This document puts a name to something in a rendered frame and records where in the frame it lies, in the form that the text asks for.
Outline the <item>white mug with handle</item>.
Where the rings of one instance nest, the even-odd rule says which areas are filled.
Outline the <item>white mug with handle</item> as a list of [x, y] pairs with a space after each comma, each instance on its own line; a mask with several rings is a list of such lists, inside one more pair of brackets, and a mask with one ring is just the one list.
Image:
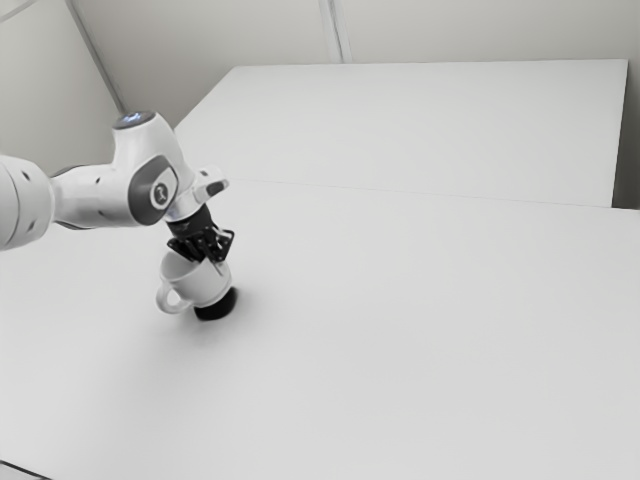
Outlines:
[[231, 288], [232, 275], [226, 261], [192, 262], [169, 251], [160, 264], [160, 280], [157, 307], [167, 314], [179, 314], [220, 301]]

